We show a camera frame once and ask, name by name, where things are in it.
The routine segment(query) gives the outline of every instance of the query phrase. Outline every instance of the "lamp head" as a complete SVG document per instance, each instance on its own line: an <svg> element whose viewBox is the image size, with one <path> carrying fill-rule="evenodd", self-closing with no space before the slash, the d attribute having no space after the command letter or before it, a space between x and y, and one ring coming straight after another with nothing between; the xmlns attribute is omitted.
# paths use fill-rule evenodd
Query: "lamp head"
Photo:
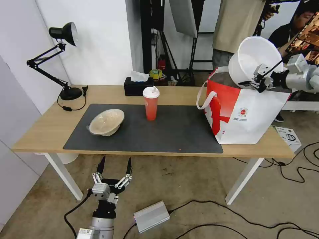
<svg viewBox="0 0 319 239"><path fill-rule="evenodd" d="M64 39L73 46L76 46L78 41L77 30L74 22L69 22L62 28L49 28L49 34L52 38L56 40Z"/></svg>

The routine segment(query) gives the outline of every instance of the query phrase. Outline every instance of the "wooden table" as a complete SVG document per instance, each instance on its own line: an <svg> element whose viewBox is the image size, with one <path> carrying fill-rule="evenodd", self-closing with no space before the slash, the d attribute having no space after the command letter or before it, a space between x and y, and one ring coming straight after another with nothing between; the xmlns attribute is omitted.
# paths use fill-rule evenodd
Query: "wooden table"
<svg viewBox="0 0 319 239"><path fill-rule="evenodd" d="M195 105L199 87L159 87L159 105ZM59 100L61 105L77 109L84 103L80 97L73 101ZM90 104L131 104L143 105L143 97L125 96L123 86L89 86L86 106L79 111L64 111L54 103L47 112L29 129L29 131L12 147L15 152L43 152L59 176L81 200L83 193L63 165L57 153L78 154L125 154L125 155L163 155L163 156L201 156L201 157L246 157L251 158L241 176L226 196L227 204L231 204L249 178L262 163L264 158L294 157L294 153L280 138L274 128L270 127L262 139L255 145L222 145L222 154L201 153L160 153L160 152L118 152L118 151L86 151L65 150L63 146L72 134Z"/></svg>

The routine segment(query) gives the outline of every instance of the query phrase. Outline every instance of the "table leg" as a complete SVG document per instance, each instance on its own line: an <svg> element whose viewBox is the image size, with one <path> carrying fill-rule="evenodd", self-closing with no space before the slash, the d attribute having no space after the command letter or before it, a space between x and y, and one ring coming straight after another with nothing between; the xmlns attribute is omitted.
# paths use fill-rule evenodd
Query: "table leg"
<svg viewBox="0 0 319 239"><path fill-rule="evenodd" d="M251 158L247 166L245 167L242 174L239 176L237 182L234 184L228 195L226 196L225 200L227 205L232 204L232 202L235 200L237 195L240 193L240 191L243 189L243 187L246 185L248 180L251 178L251 176L254 174L254 172L257 170L259 165L263 162L265 158Z"/></svg>
<svg viewBox="0 0 319 239"><path fill-rule="evenodd" d="M53 166L63 182L66 184L66 186L71 190L75 198L77 200L81 200L83 197L83 193L81 192L79 186L76 184L58 155L56 153L44 153L44 156L48 159L48 161Z"/></svg>

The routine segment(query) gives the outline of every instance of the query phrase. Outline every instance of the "dark hair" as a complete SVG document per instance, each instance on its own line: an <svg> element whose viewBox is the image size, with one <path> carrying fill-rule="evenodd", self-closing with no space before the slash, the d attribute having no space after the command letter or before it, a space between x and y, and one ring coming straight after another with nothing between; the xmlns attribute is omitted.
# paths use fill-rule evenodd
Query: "dark hair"
<svg viewBox="0 0 319 239"><path fill-rule="evenodd" d="M316 13L319 11L319 2L318 0L309 0L308 2L305 3L300 3L298 6L295 15L298 17L305 13L305 12L311 12L311 13Z"/></svg>

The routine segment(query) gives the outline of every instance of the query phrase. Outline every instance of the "red and white bag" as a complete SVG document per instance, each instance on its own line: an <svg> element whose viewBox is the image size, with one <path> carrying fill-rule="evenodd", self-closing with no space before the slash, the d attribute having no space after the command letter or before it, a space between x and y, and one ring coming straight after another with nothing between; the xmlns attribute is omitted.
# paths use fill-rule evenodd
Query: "red and white bag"
<svg viewBox="0 0 319 239"><path fill-rule="evenodd" d="M206 100L198 101L205 83L197 95L196 105L204 109L206 118L219 144L256 144L267 131L290 93L238 89L216 83L211 78L228 72L228 67L217 68L209 77Z"/></svg>

